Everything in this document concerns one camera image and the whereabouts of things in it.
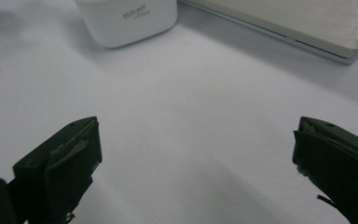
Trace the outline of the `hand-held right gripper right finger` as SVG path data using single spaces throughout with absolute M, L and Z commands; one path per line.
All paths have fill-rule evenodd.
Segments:
M 292 162 L 324 194 L 318 198 L 358 224 L 358 136 L 327 121 L 302 117 Z

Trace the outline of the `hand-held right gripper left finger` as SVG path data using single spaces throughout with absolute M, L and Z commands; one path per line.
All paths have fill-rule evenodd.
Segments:
M 74 121 L 14 166 L 12 195 L 19 222 L 67 224 L 102 162 L 99 122 Z

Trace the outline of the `beige flat board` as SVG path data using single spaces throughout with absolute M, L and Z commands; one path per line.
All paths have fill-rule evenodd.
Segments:
M 336 62 L 358 58 L 358 0 L 178 0 Z

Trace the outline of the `white plastic container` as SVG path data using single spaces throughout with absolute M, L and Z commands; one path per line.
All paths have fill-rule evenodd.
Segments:
M 177 0 L 74 0 L 93 39 L 117 48 L 167 31 L 177 20 Z

